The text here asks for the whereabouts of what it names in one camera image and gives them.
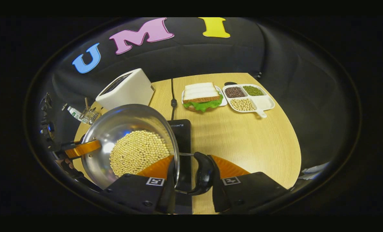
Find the blue letter u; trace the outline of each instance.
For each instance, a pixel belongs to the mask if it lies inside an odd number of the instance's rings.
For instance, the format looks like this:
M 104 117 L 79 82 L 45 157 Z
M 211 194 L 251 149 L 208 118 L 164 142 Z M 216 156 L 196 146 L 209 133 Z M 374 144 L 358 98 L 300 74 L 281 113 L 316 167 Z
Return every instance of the blue letter u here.
M 83 54 L 79 55 L 73 62 L 72 64 L 75 66 L 78 72 L 80 73 L 86 73 L 90 72 L 91 69 L 95 68 L 95 66 L 98 65 L 101 59 L 100 52 L 98 51 L 97 46 L 100 43 L 96 43 L 93 46 L 91 46 L 89 49 L 87 49 L 87 53 L 90 53 L 92 57 L 92 61 L 89 64 L 85 64 L 84 61 L 82 60 Z

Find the sandwich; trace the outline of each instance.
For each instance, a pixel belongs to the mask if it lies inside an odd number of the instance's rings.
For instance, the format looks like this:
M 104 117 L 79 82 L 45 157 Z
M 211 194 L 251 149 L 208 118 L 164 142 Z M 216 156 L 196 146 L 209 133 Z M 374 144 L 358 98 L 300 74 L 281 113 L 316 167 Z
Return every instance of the sandwich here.
M 206 112 L 221 104 L 223 96 L 216 90 L 213 82 L 197 83 L 184 87 L 183 106 L 189 110 Z

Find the letter m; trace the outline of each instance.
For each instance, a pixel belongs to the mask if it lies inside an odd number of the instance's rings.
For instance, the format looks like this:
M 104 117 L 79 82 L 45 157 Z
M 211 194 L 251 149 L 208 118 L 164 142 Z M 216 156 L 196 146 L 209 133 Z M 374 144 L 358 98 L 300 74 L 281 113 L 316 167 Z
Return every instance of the letter m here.
M 122 54 L 128 52 L 133 46 L 127 45 L 129 41 L 135 45 L 140 46 L 143 44 L 146 34 L 148 34 L 147 42 L 157 42 L 174 37 L 174 34 L 169 33 L 164 25 L 167 18 L 153 19 L 143 24 L 139 31 L 124 30 L 110 37 L 117 45 L 115 54 Z

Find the lettuce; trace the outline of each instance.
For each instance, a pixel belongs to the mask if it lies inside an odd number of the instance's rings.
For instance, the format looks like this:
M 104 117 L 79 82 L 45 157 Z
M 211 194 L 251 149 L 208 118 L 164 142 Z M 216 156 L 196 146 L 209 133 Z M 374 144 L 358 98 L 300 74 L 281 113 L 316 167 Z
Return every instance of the lettuce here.
M 190 101 L 188 103 L 183 104 L 183 106 L 188 108 L 189 106 L 193 105 L 195 110 L 206 112 L 208 108 L 216 108 L 221 104 L 221 101 L 223 100 L 223 95 L 221 95 L 220 92 L 218 92 L 218 94 L 220 94 L 219 100 L 208 101 L 208 102 L 206 101 L 206 102 L 200 102 L 200 103 Z

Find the white divided tray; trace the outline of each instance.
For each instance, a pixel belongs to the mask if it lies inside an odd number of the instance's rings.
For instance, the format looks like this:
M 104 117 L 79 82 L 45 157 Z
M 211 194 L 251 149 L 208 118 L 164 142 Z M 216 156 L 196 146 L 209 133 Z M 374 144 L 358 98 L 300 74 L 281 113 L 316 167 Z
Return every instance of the white divided tray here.
M 255 88 L 258 88 L 263 93 L 263 95 L 260 95 L 260 96 L 250 96 L 244 90 L 243 86 L 253 86 Z M 244 93 L 244 97 L 233 97 L 233 98 L 227 97 L 227 94 L 225 93 L 225 90 L 227 88 L 231 88 L 231 87 L 238 87 L 238 88 L 240 88 L 241 91 Z M 256 112 L 262 118 L 266 118 L 267 115 L 265 114 L 264 111 L 265 110 L 273 109 L 275 107 L 275 103 L 274 103 L 273 99 L 271 99 L 271 97 L 258 85 L 252 85 L 252 84 L 226 85 L 226 86 L 223 87 L 223 93 L 224 93 L 224 97 L 227 99 L 228 104 L 231 106 L 231 108 L 233 110 L 237 111 L 237 112 L 240 112 L 240 113 Z M 255 110 L 250 110 L 250 111 L 236 110 L 233 107 L 233 105 L 231 104 L 231 100 L 232 99 L 250 99 L 250 101 L 252 102 L 252 104 L 255 107 Z
M 215 87 L 216 87 L 216 90 L 219 91 L 220 94 L 223 96 L 223 100 L 221 101 L 221 104 L 219 105 L 219 107 L 223 107 L 223 106 L 227 105 L 227 100 L 225 99 L 225 95 L 224 95 L 224 93 L 222 93 L 221 88 L 218 87 L 218 86 L 216 86 L 216 85 L 215 85 Z M 184 103 L 183 103 L 183 97 L 184 97 L 184 91 L 183 91 L 183 93 L 181 94 L 181 103 L 182 103 L 182 104 L 184 104 Z

